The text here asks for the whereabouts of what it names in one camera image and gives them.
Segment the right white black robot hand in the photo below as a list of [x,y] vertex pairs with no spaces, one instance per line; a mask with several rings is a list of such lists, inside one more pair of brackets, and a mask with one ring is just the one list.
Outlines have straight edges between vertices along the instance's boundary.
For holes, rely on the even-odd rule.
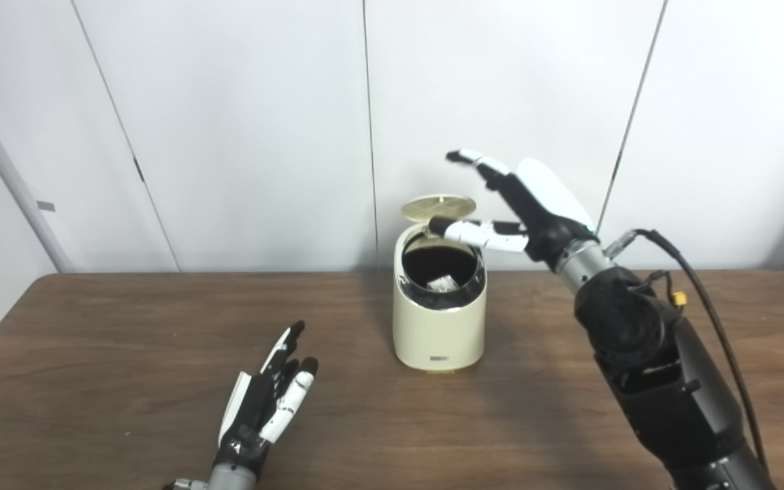
[[576,242],[597,242],[594,225],[584,206],[550,167],[523,159],[515,170],[479,152],[461,149],[446,154],[447,161],[469,165],[498,193],[517,221],[476,221],[434,215],[427,223],[433,235],[471,247],[525,253],[534,263],[557,272],[570,258]]

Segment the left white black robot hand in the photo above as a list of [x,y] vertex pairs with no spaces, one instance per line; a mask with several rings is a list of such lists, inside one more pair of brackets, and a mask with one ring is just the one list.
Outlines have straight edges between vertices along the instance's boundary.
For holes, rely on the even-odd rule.
[[314,357],[292,357],[305,326],[298,321],[285,329],[257,373],[239,373],[222,419],[214,465],[261,476],[271,447],[295,418],[319,369]]

